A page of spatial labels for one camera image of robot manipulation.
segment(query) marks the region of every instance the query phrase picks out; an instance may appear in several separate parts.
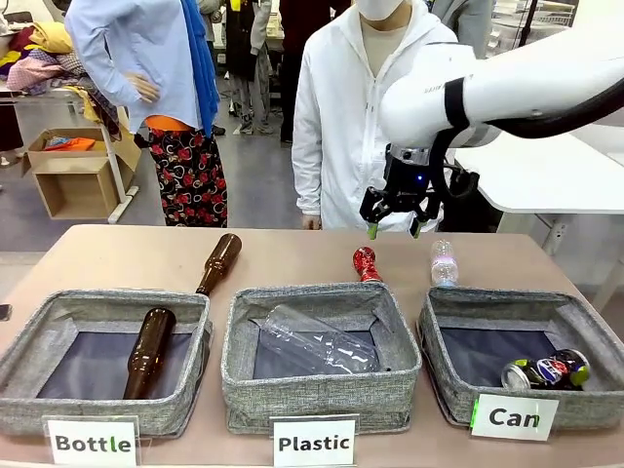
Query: white sign card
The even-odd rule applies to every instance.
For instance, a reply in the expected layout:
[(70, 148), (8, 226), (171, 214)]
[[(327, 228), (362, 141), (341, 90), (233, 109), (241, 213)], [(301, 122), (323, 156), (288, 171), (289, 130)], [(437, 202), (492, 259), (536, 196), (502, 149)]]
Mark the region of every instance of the white sign card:
[(48, 419), (46, 423), (56, 464), (137, 466), (132, 421)]
[(273, 466), (353, 465), (356, 420), (273, 424)]
[(480, 395), (475, 405), (473, 436), (547, 441), (559, 401)]

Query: white desk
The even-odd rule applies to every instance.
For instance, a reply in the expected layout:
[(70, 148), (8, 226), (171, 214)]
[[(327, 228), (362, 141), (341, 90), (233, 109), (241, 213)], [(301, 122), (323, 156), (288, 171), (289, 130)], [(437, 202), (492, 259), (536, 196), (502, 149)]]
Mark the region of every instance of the white desk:
[[(570, 134), (531, 140), (503, 133), (489, 145), (458, 149), (455, 161), (481, 175), (479, 190), (504, 213), (498, 232), (528, 233), (536, 215), (558, 215), (542, 246), (547, 254), (557, 251), (572, 215), (624, 215), (624, 166)], [(598, 310), (623, 276), (620, 259), (594, 300)]]
[(617, 164), (624, 166), (624, 153), (607, 153), (606, 155)]
[[(75, 112), (75, 104), (82, 103), (82, 98), (72, 91), (64, 90), (62, 88), (50, 90), (44, 95), (39, 96), (24, 95), (22, 93), (9, 91), (7, 89), (6, 83), (0, 81), (0, 105), (20, 105), (24, 103), (40, 104), (43, 102), (50, 104), (67, 105)], [(129, 187), (127, 192), (124, 189), (124, 182), (121, 178), (119, 165), (117, 163), (117, 155), (115, 154), (115, 149), (110, 140), (110, 133), (108, 132), (108, 129), (105, 125), (100, 124), (99, 127), (104, 137), (104, 143), (106, 144), (106, 155), (108, 157), (108, 162), (110, 163), (110, 169), (113, 173), (113, 179), (115, 180), (115, 187), (117, 189), (117, 195), (119, 197), (119, 205), (117, 205), (117, 208), (115, 208), (113, 213), (108, 217), (108, 222), (110, 224), (116, 224), (126, 208), (133, 201), (135, 195), (137, 195), (138, 187), (132, 185), (131, 187)]]

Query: clear plastic bottle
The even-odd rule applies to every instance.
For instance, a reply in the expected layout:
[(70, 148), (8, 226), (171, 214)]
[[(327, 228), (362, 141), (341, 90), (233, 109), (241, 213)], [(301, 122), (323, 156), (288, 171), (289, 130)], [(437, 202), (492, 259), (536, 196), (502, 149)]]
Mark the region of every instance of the clear plastic bottle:
[(456, 286), (459, 269), (452, 244), (444, 239), (431, 248), (431, 281), (434, 286)]
[(310, 375), (379, 371), (373, 346), (285, 305), (269, 313), (260, 342)]

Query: pile of clothing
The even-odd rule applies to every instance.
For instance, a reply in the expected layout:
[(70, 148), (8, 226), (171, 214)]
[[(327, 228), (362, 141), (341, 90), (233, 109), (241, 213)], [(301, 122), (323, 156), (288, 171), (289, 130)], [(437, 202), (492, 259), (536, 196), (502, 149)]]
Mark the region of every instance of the pile of clothing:
[(0, 58), (0, 76), (6, 77), (11, 91), (28, 92), (50, 78), (86, 74), (60, 22), (37, 22), (23, 29), (9, 44), (9, 52)]
[(87, 119), (103, 123), (113, 139), (121, 137), (117, 108), (87, 75), (61, 22), (35, 22), (18, 32), (0, 58), (0, 80), (10, 91), (29, 95), (71, 90), (83, 100)]

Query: table leg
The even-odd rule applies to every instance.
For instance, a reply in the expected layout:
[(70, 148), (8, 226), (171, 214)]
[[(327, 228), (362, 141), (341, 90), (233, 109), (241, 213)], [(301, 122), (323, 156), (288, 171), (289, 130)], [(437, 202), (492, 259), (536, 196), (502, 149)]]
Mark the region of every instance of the table leg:
[(592, 301), (592, 305), (598, 312), (602, 312), (605, 309), (617, 288), (622, 284), (622, 281), (624, 281), (624, 256), (617, 260), (617, 263)]
[(562, 240), (566, 236), (570, 220), (570, 214), (562, 214), (557, 216), (557, 218), (553, 222), (552, 227), (550, 228), (544, 244), (542, 244), (542, 249), (546, 254), (552, 256), (557, 253), (557, 250), (559, 249)]
[(530, 234), (534, 224), (534, 214), (504, 213), (496, 232), (498, 234)]
[(109, 224), (116, 224), (119, 221), (119, 218), (126, 210), (126, 208), (133, 201), (133, 197), (138, 193), (138, 187), (132, 186), (128, 190), (128, 193), (124, 190), (124, 181), (121, 178), (121, 172), (119, 171), (119, 164), (117, 162), (117, 154), (115, 153), (115, 148), (113, 147), (113, 143), (110, 140), (110, 134), (108, 133), (108, 129), (103, 124), (100, 124), (101, 133), (104, 137), (104, 143), (106, 144), (106, 155), (108, 156), (108, 162), (110, 163), (110, 169), (113, 173), (113, 179), (115, 181), (115, 188), (117, 189), (117, 195), (119, 197), (119, 205), (113, 211), (113, 213), (108, 217)]
[(67, 108), (69, 110), (69, 118), (71, 119), (71, 123), (74, 127), (80, 127), (80, 121), (78, 119), (80, 112), (78, 111), (77, 105), (77, 102), (69, 102), (67, 104)]

